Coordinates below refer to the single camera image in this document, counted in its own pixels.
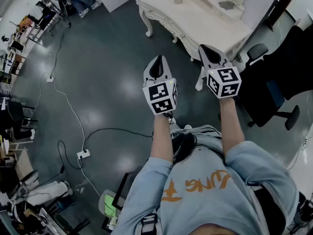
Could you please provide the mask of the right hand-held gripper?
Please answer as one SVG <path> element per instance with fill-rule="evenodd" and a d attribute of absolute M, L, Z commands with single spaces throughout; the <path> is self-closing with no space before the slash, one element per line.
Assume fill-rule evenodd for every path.
<path fill-rule="evenodd" d="M 226 54 L 205 44 L 199 45 L 198 52 L 201 59 L 198 90 L 202 90 L 206 78 L 207 87 L 218 99 L 236 96 L 242 80 Z"/>

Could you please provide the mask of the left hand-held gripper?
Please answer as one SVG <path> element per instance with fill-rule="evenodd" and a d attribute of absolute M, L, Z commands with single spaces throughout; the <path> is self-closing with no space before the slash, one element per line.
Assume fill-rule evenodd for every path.
<path fill-rule="evenodd" d="M 158 55 L 145 67 L 143 92 L 154 115 L 176 109 L 178 90 L 165 56 Z"/>

